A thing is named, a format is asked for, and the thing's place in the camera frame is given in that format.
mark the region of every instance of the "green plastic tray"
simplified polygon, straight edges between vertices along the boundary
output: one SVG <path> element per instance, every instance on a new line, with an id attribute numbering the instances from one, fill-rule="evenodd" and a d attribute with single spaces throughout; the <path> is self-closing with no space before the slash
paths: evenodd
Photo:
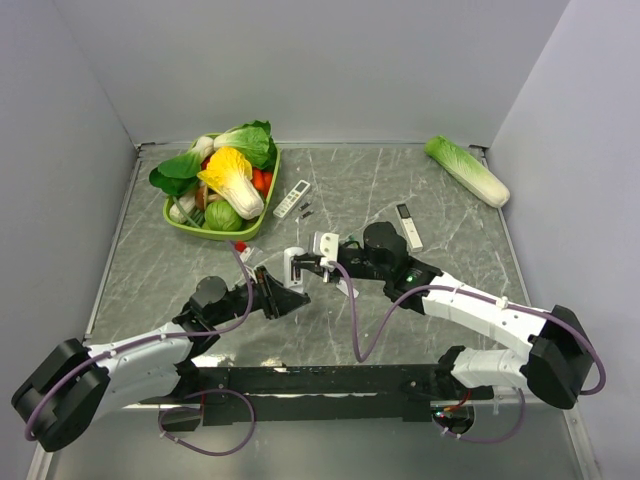
<path id="1" fill-rule="evenodd" d="M 215 138 L 219 133 L 207 133 L 207 137 Z M 197 139 L 191 144 L 193 147 L 196 143 Z M 210 240 L 250 240 L 255 237 L 260 231 L 260 226 L 262 225 L 262 221 L 264 220 L 265 215 L 267 214 L 267 209 L 269 207 L 269 202 L 271 201 L 271 195 L 273 195 L 273 189 L 276 186 L 276 180 L 278 179 L 278 172 L 280 171 L 280 147 L 276 146 L 278 150 L 278 155 L 276 156 L 276 164 L 273 167 L 273 180 L 271 181 L 271 188 L 269 189 L 269 194 L 264 201 L 264 210 L 258 217 L 258 220 L 253 223 L 249 228 L 245 230 L 238 230 L 237 232 L 223 232 L 223 231 L 215 231 L 215 230 L 203 230 L 201 228 L 194 228 L 188 225 L 182 225 L 180 223 L 176 223 L 169 217 L 169 210 L 173 206 L 173 200 L 171 197 L 167 197 L 167 200 L 164 202 L 164 209 L 162 210 L 162 214 L 164 219 L 167 221 L 169 225 L 177 228 L 178 230 L 182 230 L 184 233 L 188 233 L 189 235 L 193 235 L 194 237 L 200 238 L 208 238 Z"/>

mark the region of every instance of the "white remote control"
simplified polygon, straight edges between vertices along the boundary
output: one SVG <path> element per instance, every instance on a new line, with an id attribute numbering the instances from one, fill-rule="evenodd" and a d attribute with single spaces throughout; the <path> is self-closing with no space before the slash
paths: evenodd
<path id="1" fill-rule="evenodd" d="M 411 253 L 421 252 L 422 240 L 420 240 L 420 235 L 418 235 L 418 230 L 416 230 L 416 226 L 413 223 L 413 219 L 411 218 L 411 214 L 409 213 L 407 205 L 404 203 L 396 205 L 396 211 L 398 212 L 398 218 L 400 219 L 400 224 L 402 225 L 404 238 L 409 244 L 409 251 Z"/>
<path id="2" fill-rule="evenodd" d="M 278 218 L 286 217 L 291 210 L 296 208 L 296 205 L 302 200 L 307 192 L 311 190 L 311 184 L 309 182 L 305 182 L 304 180 L 300 180 L 293 190 L 291 190 L 284 200 L 280 202 L 280 205 L 276 207 L 273 211 L 273 214 Z"/>

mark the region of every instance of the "cable tie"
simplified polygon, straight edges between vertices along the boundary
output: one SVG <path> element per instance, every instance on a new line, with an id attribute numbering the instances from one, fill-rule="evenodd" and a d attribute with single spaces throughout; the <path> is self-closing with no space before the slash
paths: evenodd
<path id="1" fill-rule="evenodd" d="M 500 310 L 504 310 L 508 306 L 509 306 L 509 299 L 507 297 L 496 299 L 496 307 L 498 307 Z"/>
<path id="2" fill-rule="evenodd" d="M 456 296 L 456 293 L 458 293 L 458 289 L 460 289 L 461 287 L 464 287 L 464 283 L 460 283 L 458 285 L 456 285 L 456 287 L 451 291 L 451 298 L 449 299 L 449 320 L 451 320 L 451 305 L 453 304 L 453 297 Z"/>

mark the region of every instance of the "white wall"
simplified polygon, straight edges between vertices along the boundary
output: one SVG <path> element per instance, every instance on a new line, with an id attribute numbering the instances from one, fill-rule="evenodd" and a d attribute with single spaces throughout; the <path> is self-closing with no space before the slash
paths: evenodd
<path id="1" fill-rule="evenodd" d="M 34 444 L 14 390 L 83 333 L 135 150 L 47 0 L 0 0 L 0 465 Z"/>
<path id="2" fill-rule="evenodd" d="M 572 0 L 489 151 L 533 299 L 575 309 L 608 367 L 580 402 L 607 480 L 640 477 L 638 18 Z"/>
<path id="3" fill-rule="evenodd" d="M 54 0 L 135 142 L 490 144 L 568 0 Z"/>

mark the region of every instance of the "marble countertop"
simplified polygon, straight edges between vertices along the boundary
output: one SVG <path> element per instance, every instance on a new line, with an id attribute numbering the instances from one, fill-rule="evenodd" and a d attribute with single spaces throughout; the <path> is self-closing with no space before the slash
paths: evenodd
<path id="1" fill-rule="evenodd" d="M 228 285 L 242 278 L 226 244 L 188 236 L 162 217 L 164 195 L 147 177 L 179 151 L 146 146 L 140 152 L 140 170 L 91 333 L 93 344 L 144 333 L 171 320 L 205 276 L 218 275 Z M 525 302 L 498 212 L 460 186 L 421 148 L 285 148 L 270 210 L 299 179 L 312 185 L 307 199 L 315 213 L 296 221 L 294 214 L 280 220 L 269 212 L 250 242 L 265 252 L 266 266 L 276 278 L 282 277 L 284 248 L 306 247 L 316 230 L 360 240 L 365 226 L 374 221 L 391 221 L 401 231 L 394 206 L 406 203 L 424 244 L 416 257 L 469 285 Z M 276 320 L 253 313 L 198 363 L 355 364 L 347 298 L 319 278 L 309 278 L 307 287 L 310 305 Z M 389 300 L 378 282 L 356 281 L 356 287 L 364 349 Z M 452 322 L 399 310 L 368 363 L 431 363 L 452 345 L 497 346 Z"/>

